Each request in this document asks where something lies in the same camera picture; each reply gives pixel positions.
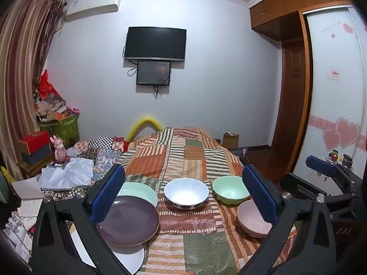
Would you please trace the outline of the pink bowl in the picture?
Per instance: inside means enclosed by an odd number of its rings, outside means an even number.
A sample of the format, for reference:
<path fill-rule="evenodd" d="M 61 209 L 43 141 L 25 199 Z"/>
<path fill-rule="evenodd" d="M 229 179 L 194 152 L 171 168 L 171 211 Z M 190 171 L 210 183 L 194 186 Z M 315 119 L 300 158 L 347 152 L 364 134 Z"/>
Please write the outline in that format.
<path fill-rule="evenodd" d="M 255 238 L 265 238 L 272 228 L 272 224 L 262 218 L 252 199 L 239 205 L 237 219 L 244 232 Z"/>

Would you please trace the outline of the dark purple plate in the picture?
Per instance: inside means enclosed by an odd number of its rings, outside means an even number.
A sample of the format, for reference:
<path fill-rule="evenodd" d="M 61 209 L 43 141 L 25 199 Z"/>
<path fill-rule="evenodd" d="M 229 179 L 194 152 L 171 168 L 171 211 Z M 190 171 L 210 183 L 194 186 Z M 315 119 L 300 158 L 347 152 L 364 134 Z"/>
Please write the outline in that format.
<path fill-rule="evenodd" d="M 115 199 L 96 229 L 106 242 L 131 247 L 150 240 L 159 226 L 160 217 L 155 206 L 140 197 L 122 195 Z"/>

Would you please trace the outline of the white plate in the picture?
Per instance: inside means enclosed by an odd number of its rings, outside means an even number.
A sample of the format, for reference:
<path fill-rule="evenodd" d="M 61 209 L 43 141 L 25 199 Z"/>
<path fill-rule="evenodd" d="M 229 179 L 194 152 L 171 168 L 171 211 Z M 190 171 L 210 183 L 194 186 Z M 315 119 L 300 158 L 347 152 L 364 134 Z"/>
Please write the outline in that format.
<path fill-rule="evenodd" d="M 83 243 L 81 242 L 81 239 L 74 224 L 72 224 L 69 232 L 81 260 L 84 263 L 94 267 L 95 265 L 93 264 L 93 261 L 89 257 L 89 254 L 87 253 Z M 136 274 L 140 270 L 144 261 L 144 247 L 142 245 L 133 247 L 121 247 L 109 243 L 108 246 L 110 250 L 114 253 L 115 257 L 118 258 L 120 263 L 131 274 Z"/>

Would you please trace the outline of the mint green plate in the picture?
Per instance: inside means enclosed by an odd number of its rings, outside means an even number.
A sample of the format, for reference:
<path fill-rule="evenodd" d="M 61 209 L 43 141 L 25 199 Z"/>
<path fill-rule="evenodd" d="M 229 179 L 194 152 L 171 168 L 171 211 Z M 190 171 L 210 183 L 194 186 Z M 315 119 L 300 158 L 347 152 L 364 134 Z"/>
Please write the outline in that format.
<path fill-rule="evenodd" d="M 139 182 L 125 182 L 118 192 L 118 196 L 124 195 L 145 199 L 155 207 L 158 203 L 158 197 L 155 190 L 148 185 Z"/>

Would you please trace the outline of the green bowl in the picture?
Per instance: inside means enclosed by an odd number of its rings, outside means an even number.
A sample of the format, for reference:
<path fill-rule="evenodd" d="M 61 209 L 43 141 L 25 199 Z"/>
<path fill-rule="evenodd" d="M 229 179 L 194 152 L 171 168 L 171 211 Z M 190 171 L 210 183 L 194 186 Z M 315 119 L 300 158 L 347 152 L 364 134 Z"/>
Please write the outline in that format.
<path fill-rule="evenodd" d="M 250 197 L 240 176 L 221 176 L 213 181 L 212 188 L 217 200 L 228 205 L 241 204 Z"/>

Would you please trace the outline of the white bowl black spots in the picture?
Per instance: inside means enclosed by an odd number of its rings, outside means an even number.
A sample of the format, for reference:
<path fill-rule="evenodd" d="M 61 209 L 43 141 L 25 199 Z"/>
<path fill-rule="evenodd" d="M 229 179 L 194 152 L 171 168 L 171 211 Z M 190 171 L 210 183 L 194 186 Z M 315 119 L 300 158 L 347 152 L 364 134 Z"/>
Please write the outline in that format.
<path fill-rule="evenodd" d="M 164 194 L 176 208 L 193 210 L 208 199 L 209 189 L 205 183 L 197 179 L 180 178 L 168 182 Z"/>

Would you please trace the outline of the pink rabbit figurine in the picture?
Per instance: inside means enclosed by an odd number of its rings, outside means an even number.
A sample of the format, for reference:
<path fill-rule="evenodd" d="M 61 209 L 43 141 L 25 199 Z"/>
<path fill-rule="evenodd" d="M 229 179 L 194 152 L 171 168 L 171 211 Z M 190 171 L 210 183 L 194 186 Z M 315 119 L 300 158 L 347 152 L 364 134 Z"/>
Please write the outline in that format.
<path fill-rule="evenodd" d="M 56 135 L 51 136 L 50 141 L 53 144 L 56 162 L 63 164 L 68 160 L 67 151 L 64 147 L 64 141 Z"/>

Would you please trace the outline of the dark blue box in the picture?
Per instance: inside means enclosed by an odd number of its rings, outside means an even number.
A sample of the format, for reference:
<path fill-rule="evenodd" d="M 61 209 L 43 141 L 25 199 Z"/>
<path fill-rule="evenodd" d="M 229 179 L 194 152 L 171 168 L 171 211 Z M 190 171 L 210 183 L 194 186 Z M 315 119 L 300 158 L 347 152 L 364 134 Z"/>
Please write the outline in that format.
<path fill-rule="evenodd" d="M 49 144 L 47 144 L 46 146 L 43 146 L 39 150 L 35 151 L 33 154 L 28 155 L 25 153 L 21 153 L 21 156 L 22 160 L 28 165 L 35 165 L 39 161 L 42 161 L 47 156 L 49 156 L 51 152 L 51 147 Z"/>

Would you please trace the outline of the brown cardboard box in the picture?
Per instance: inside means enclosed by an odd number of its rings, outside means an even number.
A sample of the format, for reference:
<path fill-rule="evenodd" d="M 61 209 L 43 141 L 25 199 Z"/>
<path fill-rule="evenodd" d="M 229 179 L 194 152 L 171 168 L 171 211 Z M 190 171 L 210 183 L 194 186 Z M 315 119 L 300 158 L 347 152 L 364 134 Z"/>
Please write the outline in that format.
<path fill-rule="evenodd" d="M 226 132 L 223 134 L 223 146 L 228 149 L 236 149 L 239 144 L 239 134 Z"/>

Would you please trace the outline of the red gift box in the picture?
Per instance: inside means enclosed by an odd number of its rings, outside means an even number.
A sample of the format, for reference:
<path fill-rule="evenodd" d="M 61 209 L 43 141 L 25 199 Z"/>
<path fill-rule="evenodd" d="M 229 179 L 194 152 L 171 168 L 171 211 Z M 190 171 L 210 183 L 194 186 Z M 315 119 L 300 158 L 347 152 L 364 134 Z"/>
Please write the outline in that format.
<path fill-rule="evenodd" d="M 31 155 L 38 151 L 39 149 L 43 148 L 50 142 L 50 136 L 47 131 L 40 130 L 30 135 L 21 138 L 19 140 L 20 143 L 20 151 L 22 153 Z"/>

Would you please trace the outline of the green storage box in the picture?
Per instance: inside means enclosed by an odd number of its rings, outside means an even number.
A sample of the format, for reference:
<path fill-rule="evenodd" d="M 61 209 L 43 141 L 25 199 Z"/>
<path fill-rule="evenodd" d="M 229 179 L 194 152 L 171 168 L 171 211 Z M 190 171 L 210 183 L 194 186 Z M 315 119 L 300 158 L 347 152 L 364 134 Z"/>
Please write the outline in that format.
<path fill-rule="evenodd" d="M 40 130 L 47 131 L 51 137 L 56 135 L 64 142 L 64 147 L 74 146 L 79 139 L 80 133 L 78 129 L 78 115 L 70 115 L 61 121 L 40 122 Z"/>

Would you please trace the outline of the wooden wardrobe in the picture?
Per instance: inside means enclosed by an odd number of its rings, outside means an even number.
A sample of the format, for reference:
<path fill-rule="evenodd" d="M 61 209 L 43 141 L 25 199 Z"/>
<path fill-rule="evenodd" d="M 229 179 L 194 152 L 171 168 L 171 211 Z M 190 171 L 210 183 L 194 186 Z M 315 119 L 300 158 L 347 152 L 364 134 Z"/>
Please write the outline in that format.
<path fill-rule="evenodd" d="M 310 155 L 366 163 L 366 28 L 349 0 L 256 0 L 253 31 L 281 44 L 281 93 L 272 145 L 249 160 L 268 179 L 293 172 L 332 187 Z"/>

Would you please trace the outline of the striped brown curtain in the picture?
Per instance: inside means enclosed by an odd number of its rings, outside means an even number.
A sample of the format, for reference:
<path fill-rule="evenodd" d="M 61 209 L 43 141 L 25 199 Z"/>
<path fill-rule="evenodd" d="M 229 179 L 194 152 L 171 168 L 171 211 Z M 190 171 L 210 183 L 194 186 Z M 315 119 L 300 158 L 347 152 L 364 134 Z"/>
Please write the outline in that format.
<path fill-rule="evenodd" d="M 16 180 L 20 139 L 39 130 L 33 93 L 64 0 L 15 0 L 1 19 L 1 154 Z"/>

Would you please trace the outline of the small black wall monitor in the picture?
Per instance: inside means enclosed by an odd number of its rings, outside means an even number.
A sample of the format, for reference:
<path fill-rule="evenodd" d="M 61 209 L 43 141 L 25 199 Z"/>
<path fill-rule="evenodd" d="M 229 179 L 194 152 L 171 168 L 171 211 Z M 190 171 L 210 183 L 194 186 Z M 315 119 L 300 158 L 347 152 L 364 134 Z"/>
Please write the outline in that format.
<path fill-rule="evenodd" d="M 136 84 L 143 86 L 170 85 L 171 63 L 165 61 L 139 61 Z"/>

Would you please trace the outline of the black wall television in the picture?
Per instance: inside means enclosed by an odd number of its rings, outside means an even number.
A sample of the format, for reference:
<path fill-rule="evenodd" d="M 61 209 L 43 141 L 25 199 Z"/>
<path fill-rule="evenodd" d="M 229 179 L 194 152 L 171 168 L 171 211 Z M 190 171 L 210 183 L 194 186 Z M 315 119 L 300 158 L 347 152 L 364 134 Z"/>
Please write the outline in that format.
<path fill-rule="evenodd" d="M 129 27 L 127 60 L 185 61 L 187 30 L 168 27 Z"/>

